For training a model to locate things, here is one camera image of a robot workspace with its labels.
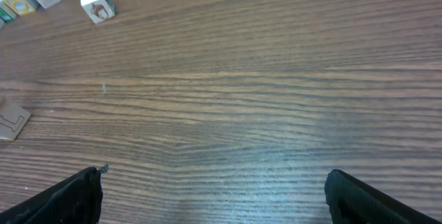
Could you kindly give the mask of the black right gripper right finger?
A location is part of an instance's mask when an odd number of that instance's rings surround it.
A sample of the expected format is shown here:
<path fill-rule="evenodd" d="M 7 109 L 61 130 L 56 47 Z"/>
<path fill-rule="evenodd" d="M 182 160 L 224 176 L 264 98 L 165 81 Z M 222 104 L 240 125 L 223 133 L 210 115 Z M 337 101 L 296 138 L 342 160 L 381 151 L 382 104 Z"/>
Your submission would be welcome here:
<path fill-rule="evenodd" d="M 441 224 L 339 169 L 324 190 L 333 224 Z"/>

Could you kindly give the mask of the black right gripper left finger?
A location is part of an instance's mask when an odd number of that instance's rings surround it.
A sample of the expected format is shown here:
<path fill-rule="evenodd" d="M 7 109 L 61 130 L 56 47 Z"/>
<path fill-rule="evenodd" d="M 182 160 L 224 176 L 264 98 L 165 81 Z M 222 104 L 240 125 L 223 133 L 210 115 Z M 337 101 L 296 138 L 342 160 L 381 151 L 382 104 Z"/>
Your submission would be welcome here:
<path fill-rule="evenodd" d="M 87 167 L 1 213 L 1 224 L 97 224 L 103 191 L 99 169 Z"/>

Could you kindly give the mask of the green edged trio block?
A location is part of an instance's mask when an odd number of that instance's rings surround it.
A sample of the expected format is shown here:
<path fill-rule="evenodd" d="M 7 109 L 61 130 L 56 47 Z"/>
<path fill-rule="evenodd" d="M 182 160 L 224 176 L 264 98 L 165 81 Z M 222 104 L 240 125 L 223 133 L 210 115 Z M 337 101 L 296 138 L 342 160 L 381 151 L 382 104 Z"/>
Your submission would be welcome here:
<path fill-rule="evenodd" d="M 18 104 L 1 99 L 1 140 L 15 140 L 31 116 Z"/>

